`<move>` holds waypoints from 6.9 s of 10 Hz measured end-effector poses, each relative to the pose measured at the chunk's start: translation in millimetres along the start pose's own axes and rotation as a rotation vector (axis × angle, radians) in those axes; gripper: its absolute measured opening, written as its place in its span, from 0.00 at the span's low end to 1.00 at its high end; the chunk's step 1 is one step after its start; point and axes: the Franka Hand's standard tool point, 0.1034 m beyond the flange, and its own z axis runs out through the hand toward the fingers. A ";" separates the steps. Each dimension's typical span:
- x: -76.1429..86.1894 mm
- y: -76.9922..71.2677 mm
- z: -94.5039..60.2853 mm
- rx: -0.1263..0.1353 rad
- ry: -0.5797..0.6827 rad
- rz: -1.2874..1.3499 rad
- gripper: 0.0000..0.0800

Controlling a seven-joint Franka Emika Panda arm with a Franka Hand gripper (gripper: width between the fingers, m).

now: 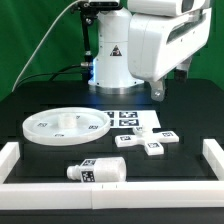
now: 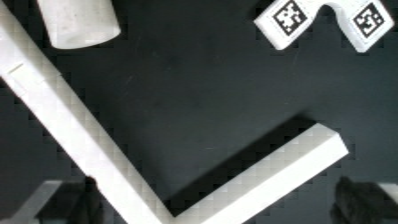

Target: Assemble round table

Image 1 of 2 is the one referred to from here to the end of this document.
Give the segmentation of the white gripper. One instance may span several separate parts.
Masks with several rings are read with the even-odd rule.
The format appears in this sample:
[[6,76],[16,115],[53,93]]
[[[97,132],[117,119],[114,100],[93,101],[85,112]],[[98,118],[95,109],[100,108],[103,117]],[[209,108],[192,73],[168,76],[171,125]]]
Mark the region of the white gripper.
[[161,78],[206,44],[211,12],[211,8],[199,11],[197,21],[189,21],[189,14],[133,15],[128,35],[128,68],[133,77],[150,81],[154,101],[163,101],[165,97],[165,82]]

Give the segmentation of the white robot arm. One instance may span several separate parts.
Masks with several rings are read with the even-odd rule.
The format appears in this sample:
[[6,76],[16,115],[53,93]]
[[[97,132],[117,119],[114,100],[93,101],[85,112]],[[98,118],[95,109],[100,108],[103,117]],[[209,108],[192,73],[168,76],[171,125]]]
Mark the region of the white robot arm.
[[192,56],[207,42],[211,0],[89,0],[98,11],[99,51],[91,90],[126,94],[147,82],[151,98],[165,97],[165,77],[188,77]]

